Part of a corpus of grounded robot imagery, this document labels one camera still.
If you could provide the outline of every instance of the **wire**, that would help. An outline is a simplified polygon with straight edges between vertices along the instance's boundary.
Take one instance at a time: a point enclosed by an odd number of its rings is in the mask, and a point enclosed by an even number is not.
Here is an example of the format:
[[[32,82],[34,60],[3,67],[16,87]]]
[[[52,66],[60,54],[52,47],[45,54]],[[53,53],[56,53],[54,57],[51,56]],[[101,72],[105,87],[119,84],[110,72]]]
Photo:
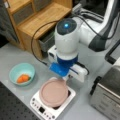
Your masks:
[[[97,14],[92,13],[92,12],[89,12],[89,11],[82,11],[82,12],[80,12],[80,13],[81,13],[81,14],[87,13],[87,14],[95,15],[96,17],[99,17],[99,18],[103,19],[103,17],[102,17],[102,16],[97,15]]]
[[[87,25],[96,35],[98,35],[98,36],[99,36],[100,38],[102,38],[103,40],[111,39],[111,38],[115,35],[115,32],[116,32],[116,30],[117,30],[117,26],[118,26],[118,23],[119,23],[119,19],[120,19],[120,12],[119,12],[119,13],[118,13],[117,23],[116,23],[116,26],[115,26],[115,28],[114,28],[113,34],[112,34],[110,37],[104,37],[104,36],[100,35],[99,33],[97,33],[97,32],[87,23],[87,21],[86,21],[84,18],[82,18],[81,16],[78,16],[78,15],[76,15],[76,14],[74,14],[74,15],[75,15],[76,17],[80,18],[83,22],[85,22],[86,25]]]
[[[44,64],[45,66],[47,66],[47,67],[49,67],[48,63],[40,60],[40,59],[35,55],[34,50],[33,50],[33,40],[34,40],[34,37],[35,37],[36,33],[37,33],[41,28],[45,27],[45,26],[48,25],[48,24],[55,23],[55,22],[58,22],[58,21],[59,21],[59,20],[51,21],[51,22],[48,22],[48,23],[42,25],[41,27],[39,27],[39,28],[35,31],[35,33],[34,33],[33,36],[32,36],[32,39],[31,39],[31,50],[32,50],[32,53],[33,53],[34,57],[35,57],[38,61],[40,61],[42,64]]]

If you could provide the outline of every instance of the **gray table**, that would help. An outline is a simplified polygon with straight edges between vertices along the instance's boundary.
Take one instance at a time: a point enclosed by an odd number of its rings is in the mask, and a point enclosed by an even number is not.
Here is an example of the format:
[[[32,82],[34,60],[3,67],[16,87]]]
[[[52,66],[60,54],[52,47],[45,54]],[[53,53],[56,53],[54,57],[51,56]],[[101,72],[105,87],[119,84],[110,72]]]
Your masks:
[[[73,88],[77,94],[63,113],[58,117],[58,120],[108,120],[108,118],[103,116],[90,105],[91,96],[89,95],[95,78],[98,75],[103,76],[111,67],[111,65],[104,59],[108,50],[95,53],[86,46],[79,45],[79,62],[89,69],[90,74],[84,84],[81,84],[75,79],[68,80],[67,84]],[[22,62],[32,64],[36,70],[33,82],[25,87],[16,86],[9,80],[9,72],[11,68]],[[31,109],[29,103],[32,96],[40,89],[43,83],[53,76],[59,77],[37,61],[30,53],[22,51],[11,44],[7,44],[0,49],[0,80],[29,109]]]

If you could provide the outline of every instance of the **orange object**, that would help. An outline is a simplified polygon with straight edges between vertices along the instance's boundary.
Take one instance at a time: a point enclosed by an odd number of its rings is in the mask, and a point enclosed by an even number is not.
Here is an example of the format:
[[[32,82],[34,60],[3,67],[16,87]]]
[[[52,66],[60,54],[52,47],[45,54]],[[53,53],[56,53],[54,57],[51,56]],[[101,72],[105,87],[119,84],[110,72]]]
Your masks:
[[[30,76],[27,74],[22,74],[18,79],[17,83],[27,82],[30,79]]]

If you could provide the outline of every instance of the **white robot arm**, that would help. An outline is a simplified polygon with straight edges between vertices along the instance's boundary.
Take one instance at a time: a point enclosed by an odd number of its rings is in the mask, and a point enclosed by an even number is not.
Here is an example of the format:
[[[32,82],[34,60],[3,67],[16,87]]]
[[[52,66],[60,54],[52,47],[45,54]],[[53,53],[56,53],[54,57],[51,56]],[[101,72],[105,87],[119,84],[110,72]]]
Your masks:
[[[50,61],[56,62],[51,70],[61,75],[65,68],[65,76],[71,75],[84,82],[88,70],[77,63],[78,43],[80,41],[94,51],[105,50],[111,43],[111,39],[108,38],[119,12],[119,4],[119,0],[109,0],[102,23],[91,19],[85,20],[94,31],[83,21],[83,16],[66,18],[58,22],[55,28],[55,45],[48,51]]]

